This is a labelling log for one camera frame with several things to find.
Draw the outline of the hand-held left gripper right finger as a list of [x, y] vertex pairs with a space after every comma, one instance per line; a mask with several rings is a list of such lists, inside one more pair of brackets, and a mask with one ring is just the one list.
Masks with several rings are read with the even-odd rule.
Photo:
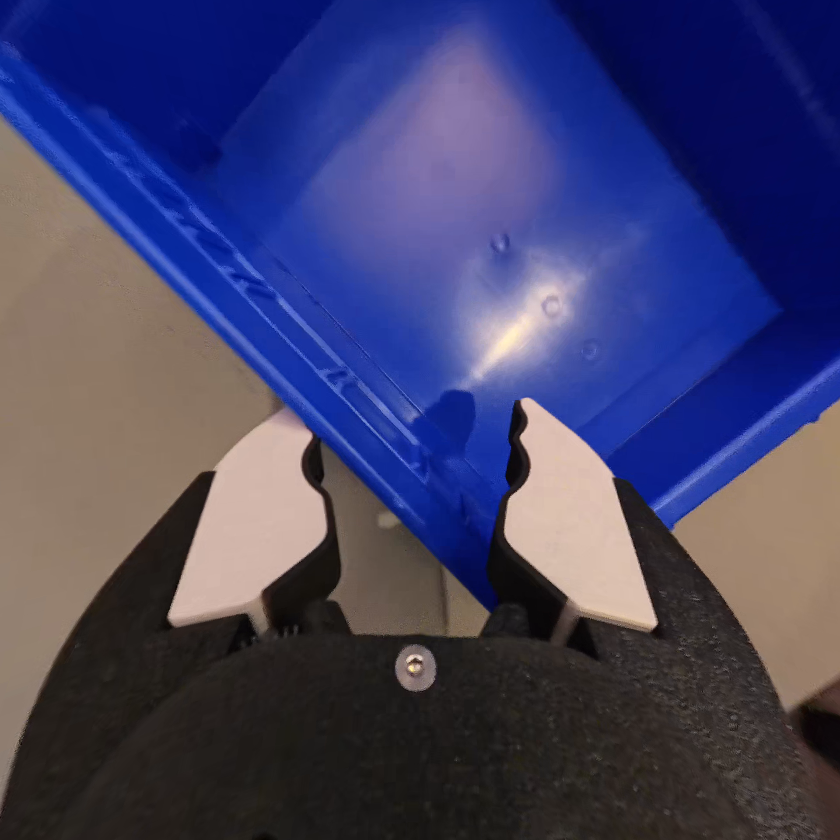
[[613, 472], [531, 398], [513, 407], [509, 443], [487, 634], [565, 645], [582, 620], [651, 634], [658, 618]]

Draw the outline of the blue plastic bin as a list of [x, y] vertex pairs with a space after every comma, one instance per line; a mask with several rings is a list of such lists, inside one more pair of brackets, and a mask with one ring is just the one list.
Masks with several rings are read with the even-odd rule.
[[1, 2], [2, 113], [489, 606], [514, 403], [673, 526], [838, 401], [838, 2]]

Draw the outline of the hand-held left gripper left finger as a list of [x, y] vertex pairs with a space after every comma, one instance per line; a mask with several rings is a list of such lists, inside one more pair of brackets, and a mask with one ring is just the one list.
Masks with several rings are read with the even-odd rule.
[[320, 439], [289, 408], [217, 464], [167, 620], [246, 616], [258, 634], [302, 620], [341, 576]]

